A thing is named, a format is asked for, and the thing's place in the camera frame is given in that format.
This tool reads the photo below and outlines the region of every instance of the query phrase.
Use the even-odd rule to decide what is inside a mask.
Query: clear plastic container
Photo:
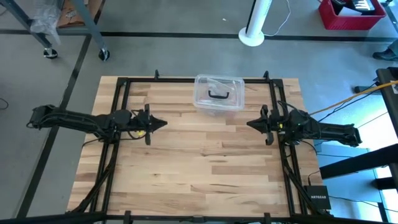
[[[199,111],[213,116],[234,116],[244,108],[244,81],[236,77],[198,75],[193,104]]]

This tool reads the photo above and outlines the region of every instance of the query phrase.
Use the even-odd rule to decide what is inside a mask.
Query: plastic bag
[[[58,20],[61,10],[58,8],[56,0],[35,0],[35,15],[30,31],[52,35],[57,44],[61,44],[60,36],[57,32]]]

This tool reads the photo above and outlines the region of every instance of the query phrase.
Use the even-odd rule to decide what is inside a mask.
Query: black box
[[[318,209],[331,209],[329,193],[326,186],[304,186],[311,201]]]

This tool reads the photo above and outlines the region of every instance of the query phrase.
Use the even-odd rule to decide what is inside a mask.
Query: yellow cable
[[[349,97],[349,98],[347,98],[347,99],[345,99],[345,100],[342,100],[342,101],[340,101],[340,102],[338,102],[338,103],[335,103],[334,105],[328,106],[328,107],[325,108],[325,109],[318,110],[318,111],[316,111],[316,112],[310,113],[310,115],[314,115],[314,114],[320,113],[320,112],[322,112],[322,111],[328,110],[328,109],[330,109],[330,108],[334,108],[335,106],[338,106],[338,105],[340,105],[340,104],[342,104],[342,103],[344,103],[344,102],[347,102],[347,101],[349,101],[349,100],[352,100],[353,98],[356,98],[356,97],[359,96],[359,95],[362,95],[362,94],[365,94],[365,93],[369,93],[369,92],[372,92],[372,91],[375,91],[375,90],[380,90],[381,88],[384,88],[384,87],[387,87],[387,86],[391,86],[391,85],[394,85],[394,84],[398,84],[398,81],[386,83],[386,84],[379,85],[379,86],[370,88],[370,89],[368,89],[368,90],[362,91],[361,93],[357,93],[357,94],[355,94],[355,95],[353,95],[353,96],[351,96],[351,97]]]

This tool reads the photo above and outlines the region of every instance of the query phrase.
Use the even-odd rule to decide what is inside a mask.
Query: black handle
[[[226,92],[226,96],[218,96],[218,95],[212,95],[211,91],[209,90],[208,94],[211,98],[220,99],[220,100],[225,100],[225,99],[228,99],[228,97],[229,97],[229,92]]]

